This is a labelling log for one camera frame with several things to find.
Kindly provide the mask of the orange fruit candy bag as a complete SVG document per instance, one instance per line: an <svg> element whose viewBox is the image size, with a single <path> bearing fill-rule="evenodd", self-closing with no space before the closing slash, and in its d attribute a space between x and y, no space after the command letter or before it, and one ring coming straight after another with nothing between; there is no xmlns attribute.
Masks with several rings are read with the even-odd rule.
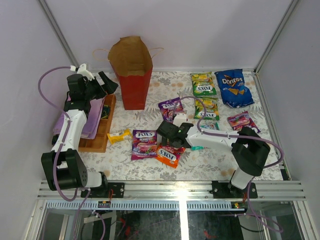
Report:
<svg viewBox="0 0 320 240"><path fill-rule="evenodd" d="M184 147L175 148L160 144L156 149L155 158L166 166L176 169L185 150Z"/></svg>

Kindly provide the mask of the purple berries candy bag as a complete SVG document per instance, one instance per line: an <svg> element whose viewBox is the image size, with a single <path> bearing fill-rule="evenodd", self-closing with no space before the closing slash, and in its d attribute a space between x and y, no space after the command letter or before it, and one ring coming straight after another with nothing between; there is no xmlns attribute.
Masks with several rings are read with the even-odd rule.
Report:
<svg viewBox="0 0 320 240"><path fill-rule="evenodd" d="M134 129L132 136L132 161L156 157L158 137L155 130Z"/></svg>

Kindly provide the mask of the red paper bag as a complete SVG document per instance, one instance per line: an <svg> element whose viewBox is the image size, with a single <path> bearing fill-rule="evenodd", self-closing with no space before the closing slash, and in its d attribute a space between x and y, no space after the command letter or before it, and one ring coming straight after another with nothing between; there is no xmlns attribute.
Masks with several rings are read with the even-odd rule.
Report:
<svg viewBox="0 0 320 240"><path fill-rule="evenodd" d="M150 51L163 47L147 48L139 36L122 37L111 49L97 48L92 56L97 61L110 63L120 84L125 110L144 110L153 72Z"/></svg>

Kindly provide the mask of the teal mint candy bag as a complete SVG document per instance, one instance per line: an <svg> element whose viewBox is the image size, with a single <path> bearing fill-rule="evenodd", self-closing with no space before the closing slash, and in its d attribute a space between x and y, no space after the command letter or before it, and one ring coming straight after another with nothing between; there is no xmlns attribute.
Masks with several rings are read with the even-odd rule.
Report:
<svg viewBox="0 0 320 240"><path fill-rule="evenodd" d="M220 130L219 125L218 125L217 122L213 123L213 124L201 125L200 127L203 128L203 129L209 129L209 130L217 130L217 131ZM203 147L203 146L192 146L191 147L191 151L203 150L205 148L206 147Z"/></svg>

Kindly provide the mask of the green yellow snack packet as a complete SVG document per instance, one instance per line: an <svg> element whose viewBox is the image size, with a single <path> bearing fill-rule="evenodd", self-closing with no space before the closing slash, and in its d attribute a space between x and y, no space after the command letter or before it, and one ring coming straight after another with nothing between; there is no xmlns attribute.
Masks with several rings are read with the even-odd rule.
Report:
<svg viewBox="0 0 320 240"><path fill-rule="evenodd" d="M218 99L210 97L199 97L195 101L195 119L219 121Z"/></svg>

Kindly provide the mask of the yellow small snack bar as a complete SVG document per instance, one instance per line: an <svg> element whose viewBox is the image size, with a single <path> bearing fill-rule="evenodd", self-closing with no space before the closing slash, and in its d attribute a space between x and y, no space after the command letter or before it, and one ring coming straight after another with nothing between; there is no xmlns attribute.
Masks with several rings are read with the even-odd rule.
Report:
<svg viewBox="0 0 320 240"><path fill-rule="evenodd" d="M108 137L108 140L110 141L111 144L130 140L133 138L132 133L128 128L123 131L120 131L120 132L108 133L107 137Z"/></svg>

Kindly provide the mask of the green candy bag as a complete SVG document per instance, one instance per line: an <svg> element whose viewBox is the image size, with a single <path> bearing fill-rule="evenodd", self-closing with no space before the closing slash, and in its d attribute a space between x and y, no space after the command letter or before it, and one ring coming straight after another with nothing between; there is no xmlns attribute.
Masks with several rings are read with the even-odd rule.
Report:
<svg viewBox="0 0 320 240"><path fill-rule="evenodd" d="M213 97L217 94L211 72L191 73L190 76L195 97Z"/></svg>

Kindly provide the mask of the purple snack packet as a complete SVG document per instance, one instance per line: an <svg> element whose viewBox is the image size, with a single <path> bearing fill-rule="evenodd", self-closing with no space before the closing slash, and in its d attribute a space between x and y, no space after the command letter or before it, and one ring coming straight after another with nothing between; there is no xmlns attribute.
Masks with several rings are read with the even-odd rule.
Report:
<svg viewBox="0 0 320 240"><path fill-rule="evenodd" d="M234 131L240 131L243 127L253 129L256 133L260 133L260 129L250 117L248 111L241 112L227 118L227 121Z"/></svg>

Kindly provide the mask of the blue chips bag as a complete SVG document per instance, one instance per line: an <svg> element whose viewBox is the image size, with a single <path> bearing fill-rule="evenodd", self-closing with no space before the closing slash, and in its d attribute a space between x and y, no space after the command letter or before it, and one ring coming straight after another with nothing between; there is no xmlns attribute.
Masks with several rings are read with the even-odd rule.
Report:
<svg viewBox="0 0 320 240"><path fill-rule="evenodd" d="M222 102L231 108L243 108L254 103L251 91L245 86L242 69L216 71Z"/></svg>

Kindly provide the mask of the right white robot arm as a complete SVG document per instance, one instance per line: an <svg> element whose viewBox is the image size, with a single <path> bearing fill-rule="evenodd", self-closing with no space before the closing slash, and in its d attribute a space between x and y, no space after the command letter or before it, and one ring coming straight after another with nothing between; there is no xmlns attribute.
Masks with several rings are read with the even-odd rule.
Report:
<svg viewBox="0 0 320 240"><path fill-rule="evenodd" d="M254 130L226 132L183 122L180 126L163 121L157 128L161 142L174 148L204 147L230 151L238 165L228 184L233 197L245 193L248 183L262 174L271 148Z"/></svg>

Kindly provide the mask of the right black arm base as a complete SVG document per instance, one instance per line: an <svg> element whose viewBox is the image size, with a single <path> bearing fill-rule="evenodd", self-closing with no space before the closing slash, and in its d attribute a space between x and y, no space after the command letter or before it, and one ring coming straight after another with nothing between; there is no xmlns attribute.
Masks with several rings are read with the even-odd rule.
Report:
<svg viewBox="0 0 320 240"><path fill-rule="evenodd" d="M209 193L214 199L243 199L245 196L249 196L250 199L258 198L255 183L251 183L244 189L240 189L233 186L230 181L213 180Z"/></svg>

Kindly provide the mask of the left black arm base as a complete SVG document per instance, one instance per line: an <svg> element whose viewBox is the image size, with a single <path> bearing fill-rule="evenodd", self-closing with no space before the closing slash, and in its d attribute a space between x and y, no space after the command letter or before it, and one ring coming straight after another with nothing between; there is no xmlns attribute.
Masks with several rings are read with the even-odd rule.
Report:
<svg viewBox="0 0 320 240"><path fill-rule="evenodd" d="M104 173L101 173L101 185L90 188L88 198L122 199L125 193L124 182L108 182Z"/></svg>

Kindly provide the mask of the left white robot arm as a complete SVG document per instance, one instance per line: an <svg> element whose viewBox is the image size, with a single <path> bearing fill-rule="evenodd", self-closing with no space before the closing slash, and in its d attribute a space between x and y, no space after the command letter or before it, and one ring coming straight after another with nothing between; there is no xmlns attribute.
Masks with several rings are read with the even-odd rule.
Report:
<svg viewBox="0 0 320 240"><path fill-rule="evenodd" d="M89 173L78 152L91 101L102 99L118 88L118 84L103 71L98 75L102 84L95 76L86 73L77 72L67 77L68 92L61 110L62 128L51 151L41 156L45 177L52 191L92 188L93 193L101 198L109 193L106 176L102 172Z"/></svg>

